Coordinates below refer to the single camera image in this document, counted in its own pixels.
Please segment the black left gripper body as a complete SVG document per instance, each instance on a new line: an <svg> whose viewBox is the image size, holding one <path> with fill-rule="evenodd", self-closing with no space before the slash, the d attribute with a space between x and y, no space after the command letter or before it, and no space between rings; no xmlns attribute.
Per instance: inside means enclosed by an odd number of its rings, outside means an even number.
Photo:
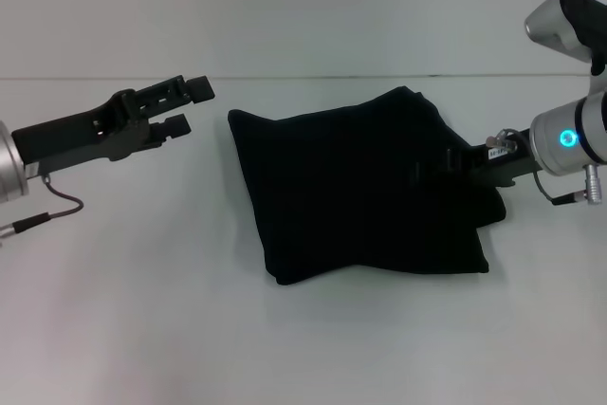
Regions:
<svg viewBox="0 0 607 405"><path fill-rule="evenodd" d="M135 91L127 89L97 108L15 130L11 137L25 165L51 174L98 158L126 158L146 143L150 133L150 123L135 103Z"/></svg>

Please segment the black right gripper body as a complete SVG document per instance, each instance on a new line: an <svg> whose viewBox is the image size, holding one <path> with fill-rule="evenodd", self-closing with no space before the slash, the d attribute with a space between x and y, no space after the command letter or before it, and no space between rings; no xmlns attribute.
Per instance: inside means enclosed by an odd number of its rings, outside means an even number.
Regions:
<svg viewBox="0 0 607 405"><path fill-rule="evenodd" d="M514 152L493 152L486 145L467 150L467 177L474 183L494 188L512 187L514 179L540 170L530 150L529 130L509 132L506 139L516 143Z"/></svg>

